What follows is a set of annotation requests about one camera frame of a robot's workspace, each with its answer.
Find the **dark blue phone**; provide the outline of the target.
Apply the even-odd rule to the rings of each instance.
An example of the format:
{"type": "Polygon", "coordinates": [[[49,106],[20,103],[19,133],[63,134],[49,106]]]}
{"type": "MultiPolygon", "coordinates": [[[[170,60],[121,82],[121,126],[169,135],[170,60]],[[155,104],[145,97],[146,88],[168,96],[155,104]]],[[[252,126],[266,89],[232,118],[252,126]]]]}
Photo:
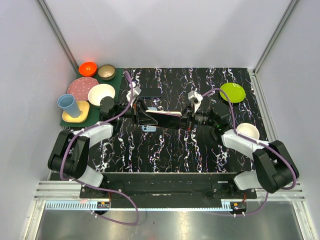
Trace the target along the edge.
{"type": "Polygon", "coordinates": [[[160,88],[141,88],[140,98],[160,98],[162,90],[160,88]]]}

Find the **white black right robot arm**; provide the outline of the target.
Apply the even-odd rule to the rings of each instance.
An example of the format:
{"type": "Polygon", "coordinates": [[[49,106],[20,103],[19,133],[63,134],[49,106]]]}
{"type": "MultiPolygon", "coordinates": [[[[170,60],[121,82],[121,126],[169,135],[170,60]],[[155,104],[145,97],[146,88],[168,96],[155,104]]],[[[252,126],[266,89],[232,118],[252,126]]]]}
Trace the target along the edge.
{"type": "Polygon", "coordinates": [[[293,189],[299,172],[284,143],[261,141],[241,133],[234,124],[229,124],[229,119],[234,118],[233,108],[223,103],[208,112],[197,112],[195,104],[190,103],[182,111],[180,128],[189,130],[194,125],[208,126],[214,141],[253,160],[254,170],[238,173],[227,185],[230,197],[239,198],[248,189],[263,189],[270,194],[293,189]]]}

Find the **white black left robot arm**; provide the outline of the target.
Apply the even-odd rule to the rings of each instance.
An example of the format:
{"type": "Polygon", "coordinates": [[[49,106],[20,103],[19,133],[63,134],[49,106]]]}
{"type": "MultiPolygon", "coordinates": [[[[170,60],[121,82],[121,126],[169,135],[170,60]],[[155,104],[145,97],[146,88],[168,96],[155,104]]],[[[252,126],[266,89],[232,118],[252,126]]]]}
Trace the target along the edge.
{"type": "Polygon", "coordinates": [[[123,123],[119,118],[131,118],[137,125],[158,124],[140,99],[132,104],[118,104],[112,97],[104,97],[100,101],[99,121],[95,125],[77,132],[63,130],[58,134],[48,168],[60,173],[62,180],[69,178],[91,185],[90,192],[103,198],[108,193],[108,186],[103,182],[104,176],[88,166],[89,150],[118,134],[123,123]]]}

